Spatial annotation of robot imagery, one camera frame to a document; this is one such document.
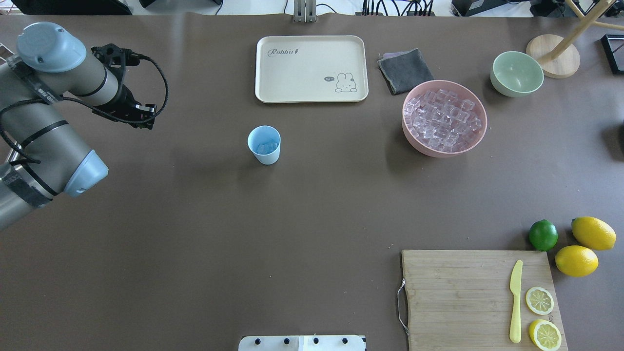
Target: wooden cutting board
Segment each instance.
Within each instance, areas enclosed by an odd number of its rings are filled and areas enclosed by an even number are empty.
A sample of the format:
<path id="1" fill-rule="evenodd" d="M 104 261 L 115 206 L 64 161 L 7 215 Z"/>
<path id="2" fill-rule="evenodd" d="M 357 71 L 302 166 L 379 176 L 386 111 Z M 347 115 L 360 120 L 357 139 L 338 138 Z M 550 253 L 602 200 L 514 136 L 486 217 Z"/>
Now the wooden cutting board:
<path id="1" fill-rule="evenodd" d="M 509 340 L 514 296 L 511 271 L 522 260 L 520 317 L 522 340 Z M 539 350 L 529 337 L 535 319 L 553 322 L 561 331 L 559 350 L 567 351 L 557 294 L 545 252 L 476 250 L 403 250 L 409 348 L 413 351 Z M 555 300 L 549 315 L 538 315 L 525 302 L 535 286 Z"/>

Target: bowl of ice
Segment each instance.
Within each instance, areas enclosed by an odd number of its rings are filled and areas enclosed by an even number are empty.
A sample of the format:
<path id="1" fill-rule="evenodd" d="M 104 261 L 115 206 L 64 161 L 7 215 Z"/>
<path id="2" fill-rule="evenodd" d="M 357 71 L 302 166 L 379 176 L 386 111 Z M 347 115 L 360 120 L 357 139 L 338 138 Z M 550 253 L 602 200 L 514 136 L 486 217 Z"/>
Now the bowl of ice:
<path id="1" fill-rule="evenodd" d="M 418 151 L 452 157 L 473 149 L 487 130 L 487 114 L 479 98 L 451 81 L 416 86 L 403 102 L 403 133 Z"/>

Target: light blue joint cap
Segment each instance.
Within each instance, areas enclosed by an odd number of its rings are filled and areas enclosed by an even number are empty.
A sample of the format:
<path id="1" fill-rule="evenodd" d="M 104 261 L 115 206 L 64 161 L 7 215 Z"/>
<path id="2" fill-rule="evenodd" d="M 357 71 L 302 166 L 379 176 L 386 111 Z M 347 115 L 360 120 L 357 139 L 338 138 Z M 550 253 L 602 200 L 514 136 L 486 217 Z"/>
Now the light blue joint cap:
<path id="1" fill-rule="evenodd" d="M 109 168 L 102 162 L 95 150 L 91 150 L 67 182 L 64 192 L 71 197 L 77 197 L 107 175 L 109 175 Z"/>
<path id="2" fill-rule="evenodd" d="M 17 37 L 17 53 L 37 71 L 60 73 L 81 64 L 87 57 L 87 48 L 58 24 L 37 22 Z"/>

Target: lemon slice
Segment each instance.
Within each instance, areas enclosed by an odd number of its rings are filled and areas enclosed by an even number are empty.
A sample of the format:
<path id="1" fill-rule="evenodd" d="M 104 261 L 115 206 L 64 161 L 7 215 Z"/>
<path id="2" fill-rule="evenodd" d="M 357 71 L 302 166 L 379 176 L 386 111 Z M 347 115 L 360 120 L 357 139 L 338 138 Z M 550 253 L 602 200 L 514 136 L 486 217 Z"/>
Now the lemon slice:
<path id="1" fill-rule="evenodd" d="M 531 341 L 542 351 L 555 351 L 561 346 L 561 333 L 548 320 L 536 319 L 529 325 Z"/>
<path id="2" fill-rule="evenodd" d="M 527 291 L 527 306 L 539 315 L 547 315 L 555 307 L 555 301 L 548 290 L 542 287 L 532 287 Z"/>

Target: citrus fruit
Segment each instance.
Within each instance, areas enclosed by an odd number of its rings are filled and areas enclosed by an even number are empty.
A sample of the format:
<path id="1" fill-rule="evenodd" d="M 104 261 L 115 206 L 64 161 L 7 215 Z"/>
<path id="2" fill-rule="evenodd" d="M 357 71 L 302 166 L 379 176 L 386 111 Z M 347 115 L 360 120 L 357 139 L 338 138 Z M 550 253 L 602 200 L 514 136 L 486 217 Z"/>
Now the citrus fruit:
<path id="1" fill-rule="evenodd" d="M 539 315 L 547 315 L 555 307 L 555 301 L 548 290 L 542 287 L 532 287 L 527 291 L 527 306 Z"/>
<path id="2" fill-rule="evenodd" d="M 572 235 L 578 242 L 593 250 L 609 250 L 615 244 L 615 231 L 610 225 L 594 217 L 572 220 Z"/>
<path id="3" fill-rule="evenodd" d="M 539 251 L 548 251 L 555 247 L 558 238 L 555 225 L 545 219 L 533 223 L 529 229 L 529 241 Z"/>
<path id="4" fill-rule="evenodd" d="M 533 344 L 543 351 L 555 351 L 561 346 L 561 332 L 548 320 L 534 320 L 529 325 L 529 336 Z"/>
<path id="5" fill-rule="evenodd" d="M 584 246 L 570 245 L 557 252 L 555 264 L 564 274 L 584 277 L 598 268 L 598 257 Z"/>

